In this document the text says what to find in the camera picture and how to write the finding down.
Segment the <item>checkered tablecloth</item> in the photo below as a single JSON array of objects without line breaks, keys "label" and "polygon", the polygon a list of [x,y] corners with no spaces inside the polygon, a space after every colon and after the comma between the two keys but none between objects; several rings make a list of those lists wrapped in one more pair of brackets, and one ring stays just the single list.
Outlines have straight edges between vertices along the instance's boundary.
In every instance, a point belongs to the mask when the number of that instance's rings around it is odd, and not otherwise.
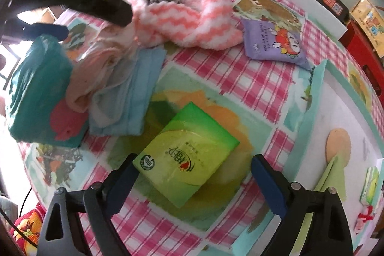
[{"label": "checkered tablecloth", "polygon": [[[287,0],[276,0],[305,17],[304,10]],[[72,14],[64,14],[62,23],[71,21]],[[100,20],[80,14],[83,19],[100,24]],[[233,16],[234,23],[239,19]],[[348,61],[360,71],[367,84],[368,79],[356,64],[352,56],[329,39],[311,21],[305,20],[301,34],[302,47],[308,59],[315,65],[329,59],[348,77]],[[200,80],[216,86],[220,94],[226,94],[242,103],[248,110],[257,112],[273,131],[268,144],[264,147],[264,155],[275,169],[282,170],[294,145],[287,131],[280,127],[280,117],[284,103],[287,101],[289,87],[293,84],[294,64],[256,61],[245,56],[243,46],[239,45],[224,51],[210,51],[198,48],[180,49],[167,60],[179,67],[188,69]],[[383,109],[375,95],[372,96],[372,117],[384,137]],[[86,188],[94,181],[103,181],[108,175],[104,166],[103,154],[110,142],[109,137],[88,135],[85,144],[99,160],[90,171],[85,184]],[[23,157],[27,145],[22,146]],[[159,214],[148,205],[148,201],[129,196],[122,211],[112,221],[128,250],[134,256],[184,256],[197,255],[201,249],[211,244],[222,250],[228,250],[239,234],[250,224],[259,211],[264,198],[253,179],[246,178],[239,192],[229,207],[206,233],[195,232],[180,224],[176,224],[164,214]],[[86,215],[81,216],[86,238],[94,255],[100,251],[95,242]]]}]

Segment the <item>tablecloth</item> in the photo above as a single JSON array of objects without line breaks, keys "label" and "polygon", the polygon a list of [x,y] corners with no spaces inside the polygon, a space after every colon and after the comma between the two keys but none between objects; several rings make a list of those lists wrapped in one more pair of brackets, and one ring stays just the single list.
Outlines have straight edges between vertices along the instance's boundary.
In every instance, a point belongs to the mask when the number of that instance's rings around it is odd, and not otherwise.
[{"label": "tablecloth", "polygon": [[[299,8],[299,4],[287,0],[275,1],[303,19],[301,43],[310,62],[318,65],[322,60],[329,59],[346,78],[351,71],[360,75],[359,79],[370,94],[367,107],[384,137],[383,109],[353,57],[340,43],[333,42],[315,23],[306,19],[306,12]],[[238,15],[234,15],[233,20],[241,27]],[[95,30],[102,23],[71,11],[64,13],[57,22],[71,25],[79,21]],[[143,136],[154,137],[165,123],[162,121],[166,118],[164,112],[172,112],[172,107],[192,100],[240,139],[237,156],[245,155],[241,153],[247,153],[247,156],[262,153],[275,169],[282,170],[305,112],[306,103],[301,97],[308,85],[309,72],[294,64],[250,60],[245,56],[242,44],[224,51],[178,48],[171,44],[166,45],[166,49],[166,63],[147,114],[150,126]],[[222,112],[228,113],[231,120],[225,120],[226,115]],[[103,181],[112,169],[122,163],[129,151],[140,150],[141,145],[142,142],[131,137],[87,135],[80,149],[25,143],[19,146],[31,184],[41,203],[47,206],[57,187],[78,190],[87,188],[94,181]],[[211,189],[208,190],[220,188],[220,179],[225,180],[222,177],[217,179],[211,182],[207,187]],[[234,194],[221,206],[202,206],[201,211],[205,209],[206,216],[201,218],[198,210],[188,206],[191,216],[188,211],[173,213],[166,209],[167,203],[159,200],[159,196],[154,195],[155,191],[140,179],[112,222],[135,256],[197,255],[206,245],[230,251],[231,244],[252,222],[264,203],[250,174],[245,173],[245,179],[241,177],[234,190]],[[157,204],[149,198],[156,199]],[[91,251],[100,255],[86,215],[81,215],[81,222]]]}]

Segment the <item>blue gripper pad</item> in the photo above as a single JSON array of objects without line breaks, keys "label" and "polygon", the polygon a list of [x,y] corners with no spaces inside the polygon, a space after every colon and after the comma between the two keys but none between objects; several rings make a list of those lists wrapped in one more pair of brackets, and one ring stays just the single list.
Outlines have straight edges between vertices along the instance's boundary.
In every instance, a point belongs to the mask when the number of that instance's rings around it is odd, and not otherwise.
[{"label": "blue gripper pad", "polygon": [[283,219],[288,211],[283,193],[280,191],[267,169],[256,157],[252,158],[251,172],[272,213],[279,215],[281,219]]}]

